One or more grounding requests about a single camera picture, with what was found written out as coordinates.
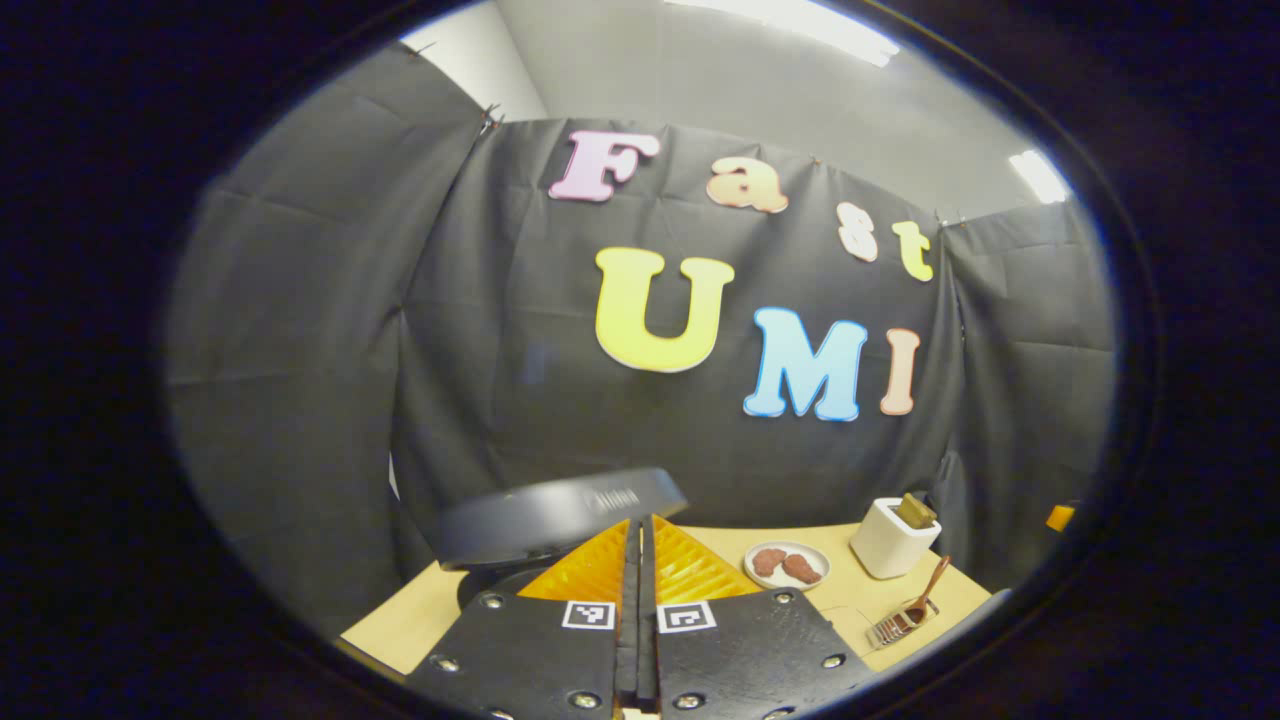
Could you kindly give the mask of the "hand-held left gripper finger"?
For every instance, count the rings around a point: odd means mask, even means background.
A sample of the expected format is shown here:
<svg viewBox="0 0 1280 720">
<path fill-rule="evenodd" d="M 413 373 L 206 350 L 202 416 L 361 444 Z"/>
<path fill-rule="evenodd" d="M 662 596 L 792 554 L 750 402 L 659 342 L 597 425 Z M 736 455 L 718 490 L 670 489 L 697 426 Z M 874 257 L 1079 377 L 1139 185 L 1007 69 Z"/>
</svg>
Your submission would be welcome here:
<svg viewBox="0 0 1280 720">
<path fill-rule="evenodd" d="M 639 661 L 641 523 L 486 584 L 407 687 L 457 719 L 618 719 Z"/>
<path fill-rule="evenodd" d="M 762 589 L 673 523 L 643 530 L 640 667 L 663 719 L 805 719 L 874 671 L 799 589 Z"/>
</svg>

